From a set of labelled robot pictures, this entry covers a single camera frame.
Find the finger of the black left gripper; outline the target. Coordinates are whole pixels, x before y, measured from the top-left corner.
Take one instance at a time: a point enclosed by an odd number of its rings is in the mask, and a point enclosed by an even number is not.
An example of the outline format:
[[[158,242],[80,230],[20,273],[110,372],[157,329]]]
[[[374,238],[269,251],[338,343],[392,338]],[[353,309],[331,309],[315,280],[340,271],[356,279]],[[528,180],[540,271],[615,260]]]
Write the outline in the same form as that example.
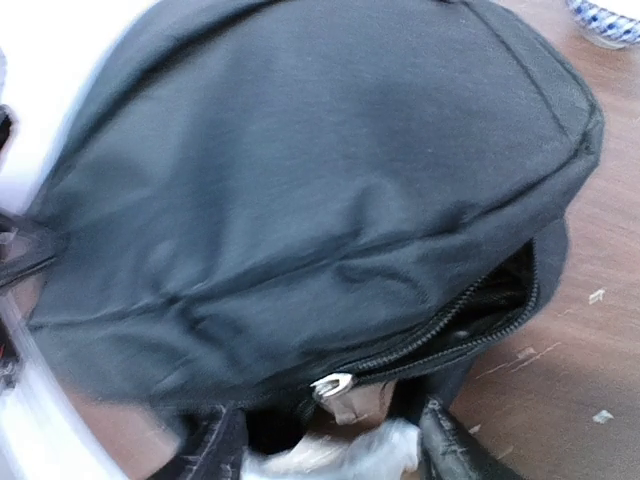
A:
[[[1,287],[40,272],[63,250],[63,239],[49,228],[8,212],[1,213]]]

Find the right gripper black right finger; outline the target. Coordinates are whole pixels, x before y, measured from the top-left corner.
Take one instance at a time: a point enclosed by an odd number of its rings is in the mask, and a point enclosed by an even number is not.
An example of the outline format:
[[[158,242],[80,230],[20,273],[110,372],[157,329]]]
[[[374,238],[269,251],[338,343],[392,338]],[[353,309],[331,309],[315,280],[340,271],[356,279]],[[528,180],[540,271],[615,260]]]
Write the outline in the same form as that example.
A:
[[[438,400],[430,398],[419,422],[422,479],[524,480],[494,457]]]

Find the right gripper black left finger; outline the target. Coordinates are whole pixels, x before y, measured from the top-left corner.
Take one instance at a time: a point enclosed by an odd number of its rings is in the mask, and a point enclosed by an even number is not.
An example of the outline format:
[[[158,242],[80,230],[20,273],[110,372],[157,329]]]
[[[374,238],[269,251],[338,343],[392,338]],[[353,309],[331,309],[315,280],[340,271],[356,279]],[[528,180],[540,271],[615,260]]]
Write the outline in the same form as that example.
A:
[[[150,476],[153,480],[238,480],[248,433],[242,410],[216,406],[188,417],[193,430],[178,453]]]

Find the black student backpack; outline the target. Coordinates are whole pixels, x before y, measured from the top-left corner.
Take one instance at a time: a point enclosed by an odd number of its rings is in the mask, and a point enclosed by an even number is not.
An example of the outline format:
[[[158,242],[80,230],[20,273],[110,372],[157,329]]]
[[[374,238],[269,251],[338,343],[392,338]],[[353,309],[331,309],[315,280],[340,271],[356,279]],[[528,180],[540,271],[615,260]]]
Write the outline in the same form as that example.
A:
[[[320,411],[419,430],[553,297],[604,115],[492,1],[161,1],[95,74],[33,202],[28,326],[134,479],[218,405],[251,453]]]

